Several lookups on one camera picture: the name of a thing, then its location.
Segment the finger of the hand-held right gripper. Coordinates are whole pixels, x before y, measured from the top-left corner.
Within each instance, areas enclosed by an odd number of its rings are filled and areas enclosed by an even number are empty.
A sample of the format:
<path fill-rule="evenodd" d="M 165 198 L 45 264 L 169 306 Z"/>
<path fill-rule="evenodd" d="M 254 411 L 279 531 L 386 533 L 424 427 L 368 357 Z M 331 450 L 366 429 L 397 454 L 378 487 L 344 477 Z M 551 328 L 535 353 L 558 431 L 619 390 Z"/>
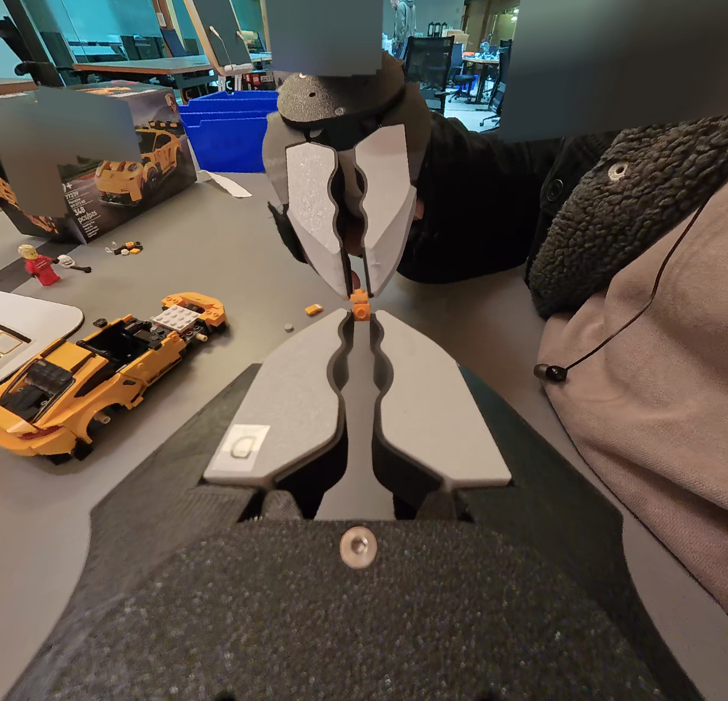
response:
<path fill-rule="evenodd" d="M 324 145 L 286 149 L 289 220 L 316 273 L 343 299 L 349 298 L 349 267 L 336 230 L 339 207 L 331 185 L 339 168 L 335 150 Z"/>
<path fill-rule="evenodd" d="M 357 144 L 354 156 L 364 183 L 360 209 L 366 222 L 362 238 L 366 281 L 375 297 L 400 263 L 416 209 L 405 125 L 376 130 Z"/>

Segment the red lego minifigure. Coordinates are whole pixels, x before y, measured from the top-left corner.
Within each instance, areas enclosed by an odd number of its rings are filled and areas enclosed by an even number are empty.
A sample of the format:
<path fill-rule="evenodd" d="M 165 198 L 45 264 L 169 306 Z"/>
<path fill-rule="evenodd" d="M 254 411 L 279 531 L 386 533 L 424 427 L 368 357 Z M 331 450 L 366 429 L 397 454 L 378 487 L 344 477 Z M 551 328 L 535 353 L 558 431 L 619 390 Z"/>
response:
<path fill-rule="evenodd" d="M 17 251 L 24 259 L 25 270 L 31 277 L 36 278 L 42 286 L 50 287 L 61 281 L 61 277 L 53 268 L 53 265 L 60 263 L 58 258 L 42 255 L 29 244 L 18 246 Z"/>

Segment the orange lego car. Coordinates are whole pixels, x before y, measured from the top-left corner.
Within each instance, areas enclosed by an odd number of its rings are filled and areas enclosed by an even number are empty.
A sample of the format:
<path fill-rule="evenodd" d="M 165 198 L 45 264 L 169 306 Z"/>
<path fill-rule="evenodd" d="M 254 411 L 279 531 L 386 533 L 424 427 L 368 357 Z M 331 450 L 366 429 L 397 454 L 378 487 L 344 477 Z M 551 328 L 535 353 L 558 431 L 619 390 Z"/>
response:
<path fill-rule="evenodd" d="M 1 446 L 59 465 L 84 460 L 92 430 L 132 410 L 198 343 L 229 325 L 223 303 L 196 292 L 167 296 L 150 319 L 98 319 L 75 343 L 59 339 L 2 383 Z"/>

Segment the lego set box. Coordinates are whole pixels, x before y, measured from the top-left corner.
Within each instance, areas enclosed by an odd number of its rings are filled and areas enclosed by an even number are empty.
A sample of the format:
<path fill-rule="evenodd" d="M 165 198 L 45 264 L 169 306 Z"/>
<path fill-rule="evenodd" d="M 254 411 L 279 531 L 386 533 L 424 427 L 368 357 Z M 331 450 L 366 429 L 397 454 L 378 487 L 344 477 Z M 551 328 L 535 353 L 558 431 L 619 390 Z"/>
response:
<path fill-rule="evenodd" d="M 2 96 L 2 212 L 88 243 L 196 181 L 171 88 L 126 80 Z"/>

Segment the black earphone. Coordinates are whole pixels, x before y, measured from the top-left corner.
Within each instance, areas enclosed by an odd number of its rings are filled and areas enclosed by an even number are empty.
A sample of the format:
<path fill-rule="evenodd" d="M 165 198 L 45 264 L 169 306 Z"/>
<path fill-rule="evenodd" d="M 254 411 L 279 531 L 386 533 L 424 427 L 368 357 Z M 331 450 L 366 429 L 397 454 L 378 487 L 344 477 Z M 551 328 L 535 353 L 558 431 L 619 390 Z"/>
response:
<path fill-rule="evenodd" d="M 654 278 L 654 283 L 651 287 L 651 292 L 649 295 L 648 300 L 646 303 L 642 306 L 642 308 L 635 313 L 626 323 L 620 326 L 619 329 L 615 330 L 612 334 L 610 334 L 607 338 L 605 338 L 602 342 L 597 344 L 593 349 L 591 349 L 587 354 L 582 355 L 578 360 L 573 361 L 571 364 L 567 365 L 566 367 L 562 367 L 559 365 L 554 364 L 546 364 L 546 363 L 539 363 L 533 367 L 533 374 L 535 377 L 540 379 L 542 382 L 546 384 L 563 384 L 566 382 L 569 372 L 576 368 L 578 365 L 582 364 L 586 360 L 589 360 L 592 356 L 596 355 L 599 351 L 601 351 L 604 347 L 606 347 L 610 342 L 614 341 L 615 338 L 617 338 L 618 335 L 625 332 L 628 328 L 630 328 L 638 319 L 642 317 L 643 314 L 645 314 L 648 309 L 651 307 L 651 305 L 654 302 L 655 297 L 657 296 L 658 290 L 660 288 L 660 282 L 662 280 L 662 276 L 665 273 L 665 270 L 667 269 L 667 266 L 669 264 L 670 259 L 673 257 L 675 252 L 678 250 L 681 243 L 686 238 L 687 234 L 691 231 L 692 227 L 695 225 L 696 221 L 700 217 L 701 213 L 705 209 L 707 203 L 710 200 L 710 196 L 706 198 L 701 205 L 696 210 L 695 214 L 691 216 L 689 219 L 689 222 L 685 229 L 681 232 L 678 239 L 673 243 L 672 247 L 668 251 L 667 255 L 664 257 L 659 270 L 657 271 L 656 277 Z"/>

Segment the person's dark fleece jacket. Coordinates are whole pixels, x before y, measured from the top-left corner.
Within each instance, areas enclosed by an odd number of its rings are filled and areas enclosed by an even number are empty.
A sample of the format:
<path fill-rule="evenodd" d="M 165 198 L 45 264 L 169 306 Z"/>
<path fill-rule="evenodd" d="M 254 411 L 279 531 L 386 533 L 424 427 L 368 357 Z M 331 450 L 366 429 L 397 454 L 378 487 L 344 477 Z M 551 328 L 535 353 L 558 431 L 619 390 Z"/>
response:
<path fill-rule="evenodd" d="M 578 310 L 726 182 L 727 116 L 624 129 L 561 206 L 529 270 L 542 318 Z"/>

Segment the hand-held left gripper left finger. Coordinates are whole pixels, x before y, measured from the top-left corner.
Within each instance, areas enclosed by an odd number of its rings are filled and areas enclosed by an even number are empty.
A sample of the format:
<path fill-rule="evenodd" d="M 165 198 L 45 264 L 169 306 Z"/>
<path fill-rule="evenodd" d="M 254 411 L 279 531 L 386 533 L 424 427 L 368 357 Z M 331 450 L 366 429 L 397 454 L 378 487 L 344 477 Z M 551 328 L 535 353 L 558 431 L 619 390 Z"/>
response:
<path fill-rule="evenodd" d="M 289 338 L 261 365 L 207 465 L 209 484 L 286 490 L 305 518 L 344 476 L 349 312 Z"/>

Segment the black office chair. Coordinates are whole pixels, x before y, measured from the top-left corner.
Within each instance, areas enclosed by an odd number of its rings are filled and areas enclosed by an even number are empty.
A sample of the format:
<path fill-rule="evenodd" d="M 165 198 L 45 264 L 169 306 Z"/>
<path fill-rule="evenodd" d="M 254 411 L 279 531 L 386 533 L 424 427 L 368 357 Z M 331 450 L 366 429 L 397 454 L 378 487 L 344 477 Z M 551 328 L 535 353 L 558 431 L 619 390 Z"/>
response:
<path fill-rule="evenodd" d="M 444 114 L 454 37 L 408 39 L 404 70 L 408 83 L 419 87 L 427 102 L 438 101 L 437 111 Z"/>

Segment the person's beige hoodie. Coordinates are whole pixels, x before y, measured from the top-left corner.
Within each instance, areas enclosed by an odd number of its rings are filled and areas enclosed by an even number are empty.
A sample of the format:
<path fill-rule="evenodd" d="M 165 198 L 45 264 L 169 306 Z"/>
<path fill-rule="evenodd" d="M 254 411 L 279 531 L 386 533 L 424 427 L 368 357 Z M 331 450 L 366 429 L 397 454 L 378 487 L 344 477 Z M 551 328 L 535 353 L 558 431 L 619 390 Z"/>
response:
<path fill-rule="evenodd" d="M 545 390 L 580 455 L 727 608 L 727 187 L 646 314 Z"/>

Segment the blue plastic bin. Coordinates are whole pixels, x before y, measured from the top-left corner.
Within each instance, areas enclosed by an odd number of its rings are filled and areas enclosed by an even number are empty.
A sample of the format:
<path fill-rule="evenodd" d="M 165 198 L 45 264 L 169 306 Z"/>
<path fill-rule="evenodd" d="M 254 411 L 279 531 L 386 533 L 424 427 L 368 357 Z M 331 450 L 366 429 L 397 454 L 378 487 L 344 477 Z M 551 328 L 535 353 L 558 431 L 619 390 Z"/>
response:
<path fill-rule="evenodd" d="M 259 173 L 264 171 L 262 145 L 265 117 L 203 118 L 184 122 L 199 168 L 209 172 Z"/>
<path fill-rule="evenodd" d="M 179 113 L 188 128 L 212 120 L 265 119 L 277 109 L 276 91 L 222 91 L 189 100 Z"/>

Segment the person's right forearm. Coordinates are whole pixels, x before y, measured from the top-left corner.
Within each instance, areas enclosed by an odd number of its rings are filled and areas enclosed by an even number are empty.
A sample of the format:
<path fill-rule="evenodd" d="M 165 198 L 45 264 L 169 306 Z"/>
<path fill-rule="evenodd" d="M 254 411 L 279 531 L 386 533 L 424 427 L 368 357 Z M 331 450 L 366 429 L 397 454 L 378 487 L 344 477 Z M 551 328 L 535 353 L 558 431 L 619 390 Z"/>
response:
<path fill-rule="evenodd" d="M 501 141 L 431 114 L 416 180 L 417 212 L 397 272 L 448 284 L 520 266 L 531 250 L 540 194 L 563 140 Z"/>

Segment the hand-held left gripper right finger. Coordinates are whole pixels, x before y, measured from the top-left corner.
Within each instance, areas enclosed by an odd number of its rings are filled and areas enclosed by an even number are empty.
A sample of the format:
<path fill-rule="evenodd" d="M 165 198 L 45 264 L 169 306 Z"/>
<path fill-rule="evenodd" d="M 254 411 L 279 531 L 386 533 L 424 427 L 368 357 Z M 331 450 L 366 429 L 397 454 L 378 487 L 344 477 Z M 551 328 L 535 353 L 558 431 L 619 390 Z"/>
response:
<path fill-rule="evenodd" d="M 405 516 L 434 492 L 505 487 L 512 475 L 457 362 L 378 310 L 372 317 L 376 401 L 372 465 Z"/>

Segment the person's right hand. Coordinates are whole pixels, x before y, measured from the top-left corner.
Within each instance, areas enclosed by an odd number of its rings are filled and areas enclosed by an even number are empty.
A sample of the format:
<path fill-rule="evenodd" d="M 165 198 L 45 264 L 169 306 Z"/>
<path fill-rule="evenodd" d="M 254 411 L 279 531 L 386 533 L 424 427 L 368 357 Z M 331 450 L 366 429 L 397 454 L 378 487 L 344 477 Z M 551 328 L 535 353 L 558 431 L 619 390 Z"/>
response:
<path fill-rule="evenodd" d="M 366 232 L 366 223 L 360 217 L 342 216 L 337 224 L 342 243 L 342 263 L 345 273 L 347 296 L 361 288 L 358 274 L 352 269 L 350 258 L 361 258 L 363 253 L 362 239 Z"/>

